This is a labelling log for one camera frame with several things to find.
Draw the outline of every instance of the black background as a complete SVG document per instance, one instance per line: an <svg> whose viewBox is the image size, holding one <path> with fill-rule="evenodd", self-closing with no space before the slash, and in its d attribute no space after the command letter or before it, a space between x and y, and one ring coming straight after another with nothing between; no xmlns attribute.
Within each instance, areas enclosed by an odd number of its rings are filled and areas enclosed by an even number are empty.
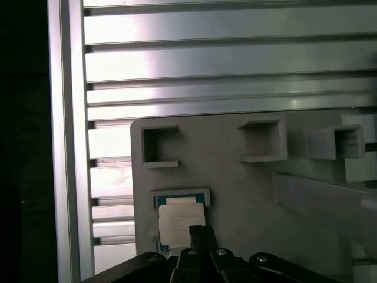
<svg viewBox="0 0 377 283"><path fill-rule="evenodd" d="M3 1L0 10L3 261L18 269L3 273L58 282L47 0Z"/></svg>

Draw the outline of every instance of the square hole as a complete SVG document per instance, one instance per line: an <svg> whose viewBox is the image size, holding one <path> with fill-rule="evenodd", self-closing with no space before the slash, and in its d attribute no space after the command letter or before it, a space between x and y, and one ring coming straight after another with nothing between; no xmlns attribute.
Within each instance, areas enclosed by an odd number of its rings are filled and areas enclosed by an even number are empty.
<svg viewBox="0 0 377 283"><path fill-rule="evenodd" d="M143 131L143 158L147 167L177 167L181 134L177 126Z"/></svg>
<svg viewBox="0 0 377 283"><path fill-rule="evenodd" d="M243 130L247 151L243 162L268 162L287 159L286 135L280 120L248 121Z"/></svg>
<svg viewBox="0 0 377 283"><path fill-rule="evenodd" d="M359 157L360 141L358 129L338 129L334 131L336 158Z"/></svg>

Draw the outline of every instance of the metal wall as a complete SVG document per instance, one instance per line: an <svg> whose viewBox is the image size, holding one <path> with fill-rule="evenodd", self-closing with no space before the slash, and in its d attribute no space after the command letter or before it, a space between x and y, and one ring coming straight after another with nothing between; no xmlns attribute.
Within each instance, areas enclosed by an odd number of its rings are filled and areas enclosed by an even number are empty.
<svg viewBox="0 0 377 283"><path fill-rule="evenodd" d="M62 282L135 255L134 119L377 105L377 5L317 2L49 1Z"/></svg>

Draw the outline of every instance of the gray plastic housing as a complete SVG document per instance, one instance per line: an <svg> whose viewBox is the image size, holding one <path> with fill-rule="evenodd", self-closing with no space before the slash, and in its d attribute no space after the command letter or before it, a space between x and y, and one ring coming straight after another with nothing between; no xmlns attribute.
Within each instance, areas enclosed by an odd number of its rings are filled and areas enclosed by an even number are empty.
<svg viewBox="0 0 377 283"><path fill-rule="evenodd" d="M345 179L343 159L308 160L305 153L306 131L338 126L340 114L316 110L136 120L131 126L131 154L137 253L158 250L156 191L176 189L181 193L205 187L211 197L211 207L205 208L206 223L213 226L219 245L236 256L248 259L257 252L270 252L321 274L349 273L349 241L276 205L272 186L276 171ZM272 127L279 130L265 128L261 132L268 134L253 136L251 121L275 123ZM161 131L157 137L158 159L145 159L143 131L166 126L175 130ZM265 144L260 143L272 139L279 139L278 146L261 150ZM247 160L251 163L242 161L243 156L252 157ZM150 166L148 162L168 166ZM174 166L165 162L174 162Z"/></svg>

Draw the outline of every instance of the gray plastic panel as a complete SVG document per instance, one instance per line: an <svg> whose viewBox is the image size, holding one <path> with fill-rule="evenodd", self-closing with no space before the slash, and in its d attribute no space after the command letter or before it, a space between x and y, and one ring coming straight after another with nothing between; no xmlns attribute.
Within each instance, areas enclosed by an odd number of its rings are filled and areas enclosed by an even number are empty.
<svg viewBox="0 0 377 283"><path fill-rule="evenodd" d="M286 123L288 161L244 163L240 157L250 143L240 126L252 120L281 117ZM143 164L141 129L174 124L179 135L160 144L160 156L179 160L179 167L151 169ZM156 251L158 215L155 190L207 187L211 207L206 223L214 227L219 245L248 259L270 252L321 274L350 274L349 242L274 203L270 172L281 170L310 177L338 180L344 161L322 163L305 159L304 132L341 124L338 111L297 111L260 114L140 119L131 126L135 233L137 252Z"/></svg>

